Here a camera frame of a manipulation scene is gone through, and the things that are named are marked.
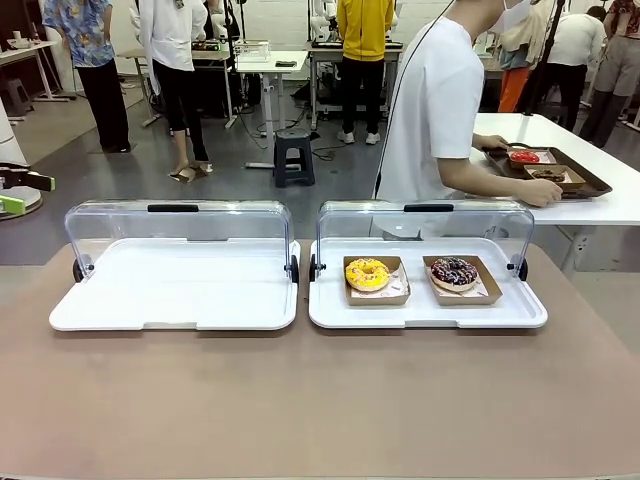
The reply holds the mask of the person's right hand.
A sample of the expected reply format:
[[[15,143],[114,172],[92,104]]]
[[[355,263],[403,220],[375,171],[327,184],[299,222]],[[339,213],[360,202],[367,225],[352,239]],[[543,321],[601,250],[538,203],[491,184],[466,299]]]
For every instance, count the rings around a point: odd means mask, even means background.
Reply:
[[[523,180],[519,183],[516,197],[533,207],[547,207],[561,200],[563,190],[546,179]]]

